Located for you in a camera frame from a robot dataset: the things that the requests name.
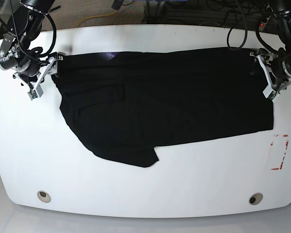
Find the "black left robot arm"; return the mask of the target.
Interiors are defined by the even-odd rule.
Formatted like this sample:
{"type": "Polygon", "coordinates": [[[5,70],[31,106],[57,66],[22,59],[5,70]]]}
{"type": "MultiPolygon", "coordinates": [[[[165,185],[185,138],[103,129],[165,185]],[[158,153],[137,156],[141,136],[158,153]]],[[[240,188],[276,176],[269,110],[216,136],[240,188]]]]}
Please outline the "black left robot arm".
{"type": "Polygon", "coordinates": [[[275,54],[271,61],[271,73],[275,84],[291,78],[291,0],[270,0],[269,12],[276,20],[277,32],[284,48],[278,50],[270,46],[266,49],[275,54]]]}

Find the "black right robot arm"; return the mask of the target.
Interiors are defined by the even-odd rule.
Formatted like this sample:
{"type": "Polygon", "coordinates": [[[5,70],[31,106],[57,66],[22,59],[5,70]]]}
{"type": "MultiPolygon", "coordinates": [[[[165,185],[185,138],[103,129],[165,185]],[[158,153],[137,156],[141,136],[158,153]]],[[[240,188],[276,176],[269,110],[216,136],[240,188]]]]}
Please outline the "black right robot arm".
{"type": "Polygon", "coordinates": [[[29,77],[36,76],[40,67],[49,64],[41,59],[51,54],[55,47],[57,30],[49,15],[53,0],[21,0],[17,10],[12,11],[6,32],[0,46],[0,67],[3,70],[14,69],[29,77]],[[53,29],[50,48],[43,52],[42,47],[29,49],[42,30],[44,18],[47,18],[53,29]]]}

